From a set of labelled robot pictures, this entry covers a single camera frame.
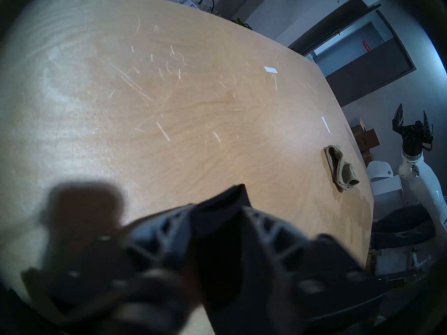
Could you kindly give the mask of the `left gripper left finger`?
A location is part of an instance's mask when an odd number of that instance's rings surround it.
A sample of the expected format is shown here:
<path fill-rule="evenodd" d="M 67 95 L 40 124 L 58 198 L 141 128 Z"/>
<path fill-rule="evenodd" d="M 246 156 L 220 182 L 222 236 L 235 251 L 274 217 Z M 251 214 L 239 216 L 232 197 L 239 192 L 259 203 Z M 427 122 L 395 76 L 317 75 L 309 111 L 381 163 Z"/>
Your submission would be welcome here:
<path fill-rule="evenodd" d="M 181 333 L 193 302 L 181 271 L 196 204 L 141 218 L 124 236 L 100 235 L 62 271 L 29 269 L 38 311 L 58 333 Z"/>

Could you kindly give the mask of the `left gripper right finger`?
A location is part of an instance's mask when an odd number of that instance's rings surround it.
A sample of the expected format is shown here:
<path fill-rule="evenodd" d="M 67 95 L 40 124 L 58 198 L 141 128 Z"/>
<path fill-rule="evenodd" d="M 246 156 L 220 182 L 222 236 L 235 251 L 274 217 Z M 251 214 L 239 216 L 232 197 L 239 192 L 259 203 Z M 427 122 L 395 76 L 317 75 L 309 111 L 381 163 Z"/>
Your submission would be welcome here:
<path fill-rule="evenodd" d="M 352 324 L 368 318 L 388 291 L 329 234 L 310 239 L 265 212 L 244 208 L 271 275 L 267 310 L 276 324 Z"/>

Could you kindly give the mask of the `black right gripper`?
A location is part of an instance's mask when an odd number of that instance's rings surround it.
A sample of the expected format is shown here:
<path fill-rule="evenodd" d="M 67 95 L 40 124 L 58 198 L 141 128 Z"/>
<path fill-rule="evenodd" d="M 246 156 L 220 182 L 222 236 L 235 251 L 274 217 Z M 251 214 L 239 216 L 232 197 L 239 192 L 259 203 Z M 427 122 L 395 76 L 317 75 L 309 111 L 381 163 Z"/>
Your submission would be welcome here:
<path fill-rule="evenodd" d="M 403 107 L 400 103 L 392 120 L 392 128 L 402 137 L 402 150 L 405 154 L 421 154 L 422 150 L 432 150 L 433 125 L 430 127 L 425 110 L 423 122 L 416 121 L 413 125 L 403 126 Z"/>

